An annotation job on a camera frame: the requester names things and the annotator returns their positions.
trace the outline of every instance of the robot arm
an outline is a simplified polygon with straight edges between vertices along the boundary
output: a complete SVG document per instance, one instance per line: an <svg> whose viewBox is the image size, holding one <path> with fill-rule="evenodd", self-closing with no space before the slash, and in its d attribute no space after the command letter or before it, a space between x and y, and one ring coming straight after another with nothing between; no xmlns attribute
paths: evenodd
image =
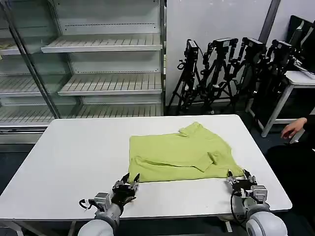
<svg viewBox="0 0 315 236"><path fill-rule="evenodd" d="M246 231L250 236L287 236L284 222L270 212L266 203L267 189L257 185L255 176L244 170L245 179L236 179L232 172L228 173L228 181L233 188L233 196L241 197L245 216L247 218Z"/></svg>
<svg viewBox="0 0 315 236"><path fill-rule="evenodd" d="M124 211L124 205L134 200L139 187L140 174L129 184L129 173L118 180L112 188L113 194L98 193L94 199L81 200L84 209L97 208L95 219L85 224L78 236L113 236L119 225L119 217Z"/></svg>

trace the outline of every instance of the white wall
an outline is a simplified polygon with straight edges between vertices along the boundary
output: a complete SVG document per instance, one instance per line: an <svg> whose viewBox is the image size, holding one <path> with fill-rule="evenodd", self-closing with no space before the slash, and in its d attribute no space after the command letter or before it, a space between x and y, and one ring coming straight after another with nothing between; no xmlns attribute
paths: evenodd
<svg viewBox="0 0 315 236"><path fill-rule="evenodd" d="M210 41L220 38L259 38L271 0L169 0L167 2L166 103L181 71L186 40L195 40L205 52ZM203 69L199 54L198 70Z"/></svg>
<svg viewBox="0 0 315 236"><path fill-rule="evenodd" d="M267 46L272 40L285 40L291 15L307 21L315 20L315 0L281 0Z"/></svg>

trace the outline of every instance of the person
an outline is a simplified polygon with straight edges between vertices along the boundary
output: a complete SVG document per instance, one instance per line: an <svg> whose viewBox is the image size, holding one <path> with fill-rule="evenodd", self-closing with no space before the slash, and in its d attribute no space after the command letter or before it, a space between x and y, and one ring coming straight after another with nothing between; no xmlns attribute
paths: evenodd
<svg viewBox="0 0 315 236"><path fill-rule="evenodd" d="M287 125L281 137L291 139L302 128L310 132L305 141L272 147L265 156L293 208L308 214L315 209L315 204L310 201L315 173L315 115L299 118Z"/></svg>

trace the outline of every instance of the tripod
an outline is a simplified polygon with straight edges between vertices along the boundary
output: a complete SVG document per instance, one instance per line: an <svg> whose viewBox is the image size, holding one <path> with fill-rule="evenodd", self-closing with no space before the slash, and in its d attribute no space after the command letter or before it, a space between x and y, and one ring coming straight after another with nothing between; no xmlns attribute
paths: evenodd
<svg viewBox="0 0 315 236"><path fill-rule="evenodd" d="M257 100L261 101L267 97L277 99L281 95L283 85L286 83L285 73L290 65L293 64L293 47L282 41L273 40L272 46L266 55L267 64L261 71L264 78L259 86Z"/></svg>
<svg viewBox="0 0 315 236"><path fill-rule="evenodd" d="M244 66L244 71L241 76L241 80L238 83L235 81L236 94L235 103L240 99L241 95L246 95L246 103L257 94L257 82L259 82L259 74L265 64L266 45L253 38L244 37L242 40L242 46L237 61L234 65L234 72L238 73Z"/></svg>
<svg viewBox="0 0 315 236"><path fill-rule="evenodd" d="M187 40L186 50L184 52L185 61L180 60L180 64L177 66L179 70L182 70L182 74L180 79L173 91L173 95L171 100L168 104L166 113L169 114L170 107L173 103L174 98L177 96L179 97L179 101L176 108L176 115L179 113L185 113L188 110L189 105L191 105L193 101L193 93L194 93L194 82L195 76L200 83L200 76L197 69L197 61L198 61L198 50L199 47L197 46L195 41L190 39ZM178 89L180 85L182 85L181 93L178 94Z"/></svg>
<svg viewBox="0 0 315 236"><path fill-rule="evenodd" d="M233 56L235 52L235 48L237 45L238 39L237 38L224 38L224 39L218 39L214 40L212 43L208 45L207 53L205 53L203 57L203 64L205 65L205 69L201 71L201 75L203 75L203 79L201 81L201 86L205 87L205 98L204 98L204 104L202 107L203 114L204 113L210 113L214 114L213 108L211 107L212 103L215 100L221 99L221 95L224 92L228 95L228 97L222 98L226 99L229 98L231 103L234 103L234 96L232 93L232 88L230 82L233 80L233 78L236 76L236 72L231 74L230 70L232 67L233 62ZM229 58L228 58L228 64L226 64L226 54L229 51L229 47L231 47ZM209 65L209 58L213 51L213 49L216 49L217 52L217 58L214 60L212 66ZM224 78L223 82L218 84L218 79L220 72L224 69ZM213 72L213 76L209 84L206 86L207 81L211 73Z"/></svg>

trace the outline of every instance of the person's hand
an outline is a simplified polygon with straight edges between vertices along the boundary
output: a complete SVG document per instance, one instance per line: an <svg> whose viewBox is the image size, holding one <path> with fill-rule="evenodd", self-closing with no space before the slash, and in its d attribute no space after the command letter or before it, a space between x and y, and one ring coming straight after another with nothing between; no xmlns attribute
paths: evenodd
<svg viewBox="0 0 315 236"><path fill-rule="evenodd" d="M281 132L281 138L287 139L292 138L297 132L299 132L304 124L306 124L306 118L299 118L291 124L288 124Z"/></svg>

